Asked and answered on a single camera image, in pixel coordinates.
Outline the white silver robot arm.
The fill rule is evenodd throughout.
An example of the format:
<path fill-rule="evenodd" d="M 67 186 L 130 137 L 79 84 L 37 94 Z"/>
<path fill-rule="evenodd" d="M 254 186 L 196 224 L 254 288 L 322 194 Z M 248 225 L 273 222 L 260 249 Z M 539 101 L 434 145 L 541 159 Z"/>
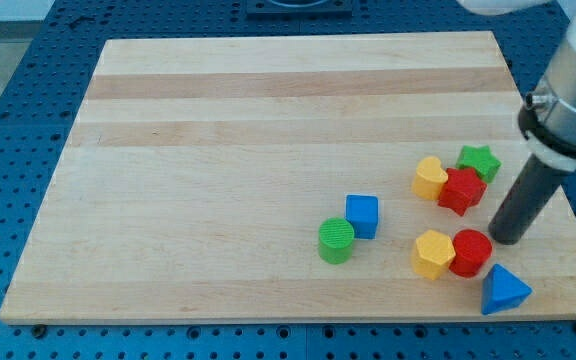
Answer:
<path fill-rule="evenodd" d="M 526 94 L 518 124 L 542 163 L 576 170 L 576 13 L 537 86 Z"/>

